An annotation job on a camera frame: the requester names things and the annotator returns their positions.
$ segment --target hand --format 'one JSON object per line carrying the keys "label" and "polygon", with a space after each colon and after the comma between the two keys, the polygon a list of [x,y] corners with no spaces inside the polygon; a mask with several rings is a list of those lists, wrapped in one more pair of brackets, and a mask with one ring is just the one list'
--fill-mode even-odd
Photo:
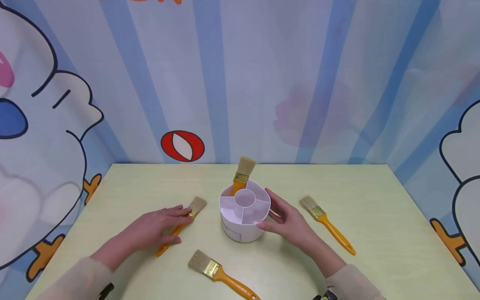
{"label": "hand", "polygon": [[119,233],[118,238],[128,245],[132,252],[162,244],[181,243],[180,237],[166,235],[164,231],[167,228],[191,223],[193,217],[185,216],[190,211],[189,207],[177,205],[143,214]]}
{"label": "hand", "polygon": [[263,221],[257,224],[258,228],[281,235],[294,246],[306,251],[312,238],[317,239],[317,234],[308,225],[300,211],[288,204],[277,194],[265,189],[271,199],[268,215],[274,220]]}

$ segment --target sleeve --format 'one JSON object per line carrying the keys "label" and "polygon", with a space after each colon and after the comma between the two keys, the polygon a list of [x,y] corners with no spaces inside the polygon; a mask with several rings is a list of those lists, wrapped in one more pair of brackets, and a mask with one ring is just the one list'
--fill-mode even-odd
{"label": "sleeve", "polygon": [[80,259],[37,300],[94,300],[110,283],[112,271],[90,257]]}
{"label": "sleeve", "polygon": [[360,270],[347,264],[327,278],[327,289],[338,300],[384,300],[381,292]]}

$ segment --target cartoon foot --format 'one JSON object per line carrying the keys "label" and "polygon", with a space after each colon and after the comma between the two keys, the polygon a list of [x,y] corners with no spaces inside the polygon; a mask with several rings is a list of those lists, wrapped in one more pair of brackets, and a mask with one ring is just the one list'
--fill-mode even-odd
{"label": "cartoon foot", "polygon": [[175,3],[180,5],[181,4],[181,0],[175,0]]}
{"label": "cartoon foot", "polygon": [[36,258],[32,261],[28,267],[26,276],[28,282],[34,281],[34,279],[45,269],[53,254],[57,251],[60,244],[65,238],[64,234],[58,235],[52,243],[43,240],[34,247]]}
{"label": "cartoon foot", "polygon": [[459,233],[449,235],[446,232],[444,226],[436,218],[430,219],[430,224],[432,225],[433,229],[435,229],[435,232],[438,234],[442,242],[444,242],[445,246],[447,246],[448,250],[453,255],[456,262],[459,263],[461,266],[464,266],[465,258],[459,251],[466,246],[463,236]]}
{"label": "cartoon foot", "polygon": [[97,189],[101,180],[102,180],[102,174],[96,174],[95,176],[93,176],[90,182],[84,179],[84,190],[85,192],[87,192],[87,197],[85,198],[85,205],[87,205],[88,202],[90,201],[90,198],[92,198],[92,195]]}

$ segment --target wall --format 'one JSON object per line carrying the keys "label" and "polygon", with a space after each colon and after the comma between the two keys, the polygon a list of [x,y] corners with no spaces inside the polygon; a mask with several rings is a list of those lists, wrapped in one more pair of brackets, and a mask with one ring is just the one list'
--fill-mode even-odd
{"label": "wall", "polygon": [[0,2],[1,299],[112,162],[241,155],[388,163],[480,287],[480,2]]}

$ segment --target table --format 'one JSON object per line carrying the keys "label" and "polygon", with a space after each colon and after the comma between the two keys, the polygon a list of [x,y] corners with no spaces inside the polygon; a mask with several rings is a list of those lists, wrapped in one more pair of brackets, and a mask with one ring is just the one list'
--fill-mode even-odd
{"label": "table", "polygon": [[[199,195],[208,205],[160,258],[130,257],[115,273],[109,299],[242,299],[226,285],[190,270],[196,249],[263,300],[311,300],[325,283],[314,263],[281,237],[265,233],[249,244],[223,231],[220,192],[236,165],[114,164],[27,299],[34,299],[78,259],[89,256],[142,213]],[[257,165],[251,179],[302,211],[314,230],[395,299],[478,299],[479,293],[386,165]],[[357,250],[345,251],[298,200],[311,195]]]}

